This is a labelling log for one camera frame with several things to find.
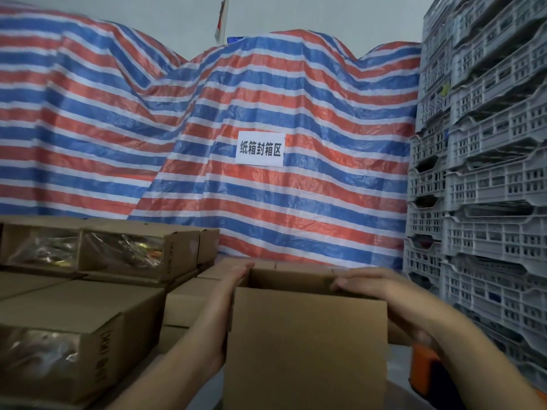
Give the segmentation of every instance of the clear plastic bag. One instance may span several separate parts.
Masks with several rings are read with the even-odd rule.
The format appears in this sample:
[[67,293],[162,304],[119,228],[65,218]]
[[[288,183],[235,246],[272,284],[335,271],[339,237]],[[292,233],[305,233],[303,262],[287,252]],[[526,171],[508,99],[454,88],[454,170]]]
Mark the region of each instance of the clear plastic bag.
[[0,332],[4,336],[0,350],[4,375],[28,381],[77,378],[78,335],[21,328]]
[[41,229],[26,239],[8,262],[74,268],[77,248],[76,232]]
[[90,233],[86,239],[89,239],[107,265],[151,268],[159,266],[163,259],[164,240],[161,237]]

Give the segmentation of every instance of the person's right arm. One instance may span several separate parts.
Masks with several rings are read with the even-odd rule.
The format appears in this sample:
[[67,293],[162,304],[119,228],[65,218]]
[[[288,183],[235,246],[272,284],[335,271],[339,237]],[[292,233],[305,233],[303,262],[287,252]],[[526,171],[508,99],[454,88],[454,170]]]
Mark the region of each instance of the person's right arm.
[[388,315],[416,342],[432,347],[468,410],[545,410],[530,383],[463,314],[390,269],[364,268],[336,279],[342,289],[383,299]]

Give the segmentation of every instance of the stack of cardboard boxes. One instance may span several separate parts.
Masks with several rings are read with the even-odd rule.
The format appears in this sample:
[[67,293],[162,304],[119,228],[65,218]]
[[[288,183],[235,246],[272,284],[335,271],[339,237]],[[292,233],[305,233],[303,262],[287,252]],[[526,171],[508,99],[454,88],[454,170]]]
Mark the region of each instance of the stack of cardboard boxes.
[[[250,260],[226,257],[207,268],[217,229],[45,217],[0,222],[0,265],[8,270],[0,272],[2,403],[85,407],[158,340],[167,352],[219,280]],[[254,261],[234,294],[224,408],[381,408],[386,303],[333,293],[330,267]],[[21,273],[29,271],[35,275]]]

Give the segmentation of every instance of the forearm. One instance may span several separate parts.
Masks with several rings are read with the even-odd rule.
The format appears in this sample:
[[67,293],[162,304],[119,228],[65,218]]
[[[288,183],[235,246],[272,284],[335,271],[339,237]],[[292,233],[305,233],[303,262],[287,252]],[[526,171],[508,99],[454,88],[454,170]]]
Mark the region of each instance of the forearm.
[[147,374],[129,387],[108,410],[184,410],[207,381],[184,337]]
[[517,368],[464,315],[432,323],[431,335],[468,410],[545,410]]

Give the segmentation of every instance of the tarpaulin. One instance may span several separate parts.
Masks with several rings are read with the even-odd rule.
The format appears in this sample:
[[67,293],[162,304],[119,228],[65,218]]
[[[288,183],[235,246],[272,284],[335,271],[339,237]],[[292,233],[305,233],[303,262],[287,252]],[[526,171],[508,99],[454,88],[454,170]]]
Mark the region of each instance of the tarpaulin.
[[[192,61],[110,22],[0,9],[0,213],[220,227],[221,251],[400,268],[420,46],[325,34]],[[283,167],[238,132],[286,134]]]

